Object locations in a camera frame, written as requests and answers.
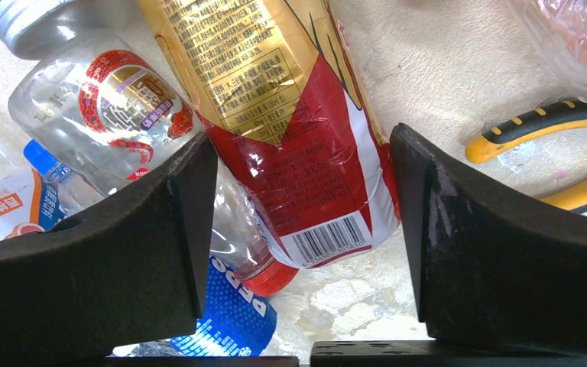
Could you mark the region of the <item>large orange label bottle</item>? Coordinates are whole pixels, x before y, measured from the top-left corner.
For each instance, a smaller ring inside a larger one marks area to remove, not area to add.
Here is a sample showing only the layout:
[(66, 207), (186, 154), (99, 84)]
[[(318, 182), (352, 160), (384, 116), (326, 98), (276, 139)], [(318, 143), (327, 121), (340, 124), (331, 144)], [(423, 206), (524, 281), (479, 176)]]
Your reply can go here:
[(587, 1), (504, 4), (562, 84), (587, 102)]

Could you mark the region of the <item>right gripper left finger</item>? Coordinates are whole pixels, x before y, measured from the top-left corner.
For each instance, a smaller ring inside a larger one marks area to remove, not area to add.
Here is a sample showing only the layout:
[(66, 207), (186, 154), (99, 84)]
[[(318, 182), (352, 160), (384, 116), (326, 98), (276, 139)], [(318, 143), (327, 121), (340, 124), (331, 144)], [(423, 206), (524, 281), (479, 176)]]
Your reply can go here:
[(217, 153), (200, 132), (49, 232), (0, 241), (0, 366), (185, 336), (203, 315)]

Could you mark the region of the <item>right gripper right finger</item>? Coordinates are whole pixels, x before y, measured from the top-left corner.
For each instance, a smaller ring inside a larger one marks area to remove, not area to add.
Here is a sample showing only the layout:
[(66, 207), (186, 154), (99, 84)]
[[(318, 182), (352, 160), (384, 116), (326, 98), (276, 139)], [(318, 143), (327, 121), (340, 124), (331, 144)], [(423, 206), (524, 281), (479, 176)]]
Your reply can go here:
[(505, 186), (408, 125), (393, 129), (390, 144), (428, 334), (587, 355), (587, 217)]

